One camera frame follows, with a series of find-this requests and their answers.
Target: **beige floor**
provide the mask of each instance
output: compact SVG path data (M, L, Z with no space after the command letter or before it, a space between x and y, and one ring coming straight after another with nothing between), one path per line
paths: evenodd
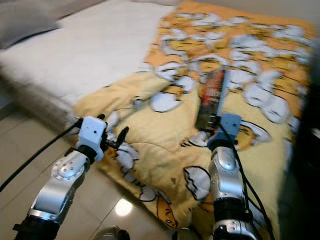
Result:
M1 120L0 183L54 136L53 131L19 111ZM52 163L69 147L65 140L58 140L1 193L1 240L14 239L15 232L12 227L25 218L32 201L50 176ZM117 210L124 208L121 204L123 199L133 207L128 215L119 216ZM116 186L93 165L76 192L73 205L56 239L89 240L96 232L111 225L126 229L132 240L169 240L172 236L172 232L147 212L136 199Z

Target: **cartoon print blanket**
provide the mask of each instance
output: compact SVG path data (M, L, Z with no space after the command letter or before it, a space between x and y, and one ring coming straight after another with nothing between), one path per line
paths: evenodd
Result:
M110 139L130 128L99 167L168 227L192 223L207 238L211 152L194 126L208 73L224 67L223 110L242 117L236 148L278 236L277 200L308 91L312 35L302 20L183 2L161 19L138 72L77 103L80 116L107 116Z

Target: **pillow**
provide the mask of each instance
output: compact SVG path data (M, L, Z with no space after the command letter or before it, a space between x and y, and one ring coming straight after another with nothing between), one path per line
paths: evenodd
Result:
M59 28L44 8L31 1L0 4L0 47Z
M177 6L183 0L132 0L132 1L137 3L153 3L153 4L160 4L160 5Z
M61 19L105 0L36 0L45 4L53 17Z

